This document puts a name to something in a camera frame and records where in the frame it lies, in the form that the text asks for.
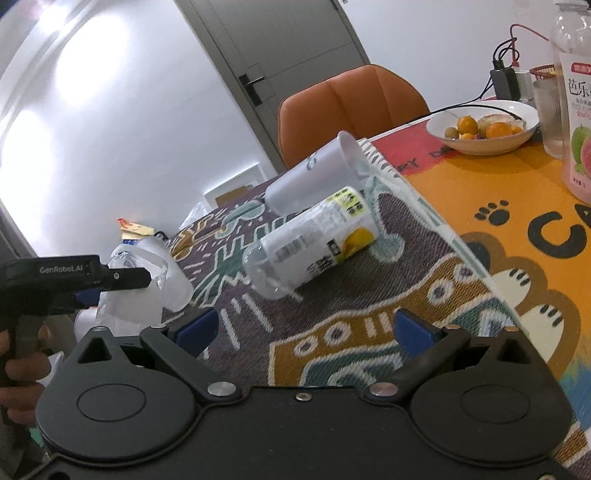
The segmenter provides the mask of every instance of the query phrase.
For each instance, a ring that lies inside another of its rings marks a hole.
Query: red cable
[[[515,38],[515,36],[513,35],[513,29],[515,27],[525,28],[526,30],[532,32],[533,34],[538,35],[540,38],[543,38],[546,41],[550,41],[549,38],[543,36],[540,32],[536,32],[533,28],[530,28],[530,27],[528,27],[526,25],[522,25],[520,23],[514,23],[513,25],[511,25],[511,27],[509,29],[509,33],[511,35],[511,38]],[[512,56],[513,56],[513,63],[511,63],[511,66],[512,67],[518,67],[519,66],[519,61],[518,61],[518,58],[517,58],[517,54],[515,52],[515,40],[511,43],[511,48],[512,48],[512,52],[511,53],[512,53]]]

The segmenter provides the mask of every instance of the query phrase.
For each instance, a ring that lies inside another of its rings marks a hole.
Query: orange tablecloth
[[[591,207],[540,143],[470,157],[425,123],[374,145],[470,245],[569,397],[578,422],[559,459],[591,478]]]

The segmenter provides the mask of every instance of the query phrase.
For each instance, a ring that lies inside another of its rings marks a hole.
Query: white bowl
[[[511,100],[483,100],[474,102],[474,105],[492,105],[497,106],[508,112],[519,115],[525,121],[525,128],[523,133],[517,135],[510,135],[508,137],[490,138],[485,140],[451,140],[445,138],[445,130],[449,127],[455,127],[459,118],[470,115],[476,121],[483,116],[492,115],[493,113],[503,113],[492,108],[463,106],[461,108],[454,108],[444,112],[436,113],[427,122],[427,131],[434,137],[437,137],[448,147],[452,147],[458,152],[467,155],[500,155],[509,153],[527,142],[534,134],[535,129],[540,124],[538,112],[535,108],[521,102],[512,102]]]

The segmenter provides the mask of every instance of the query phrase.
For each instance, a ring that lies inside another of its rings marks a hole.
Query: guava illustration
[[[573,158],[576,163],[581,163],[581,149],[583,148],[584,141],[589,137],[591,137],[591,128],[581,125],[574,129],[570,146],[573,149]]]
[[[585,175],[591,179],[591,137],[586,138],[581,147],[581,165]]]

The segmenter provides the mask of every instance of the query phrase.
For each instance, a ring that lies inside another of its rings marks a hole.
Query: barcode
[[[304,248],[306,248],[306,242],[301,236],[299,236],[298,238],[288,243],[286,246],[281,247],[279,250],[277,250],[277,252],[275,252],[275,261],[277,263],[281,263],[287,260],[292,255],[295,255],[296,253],[302,251]]]

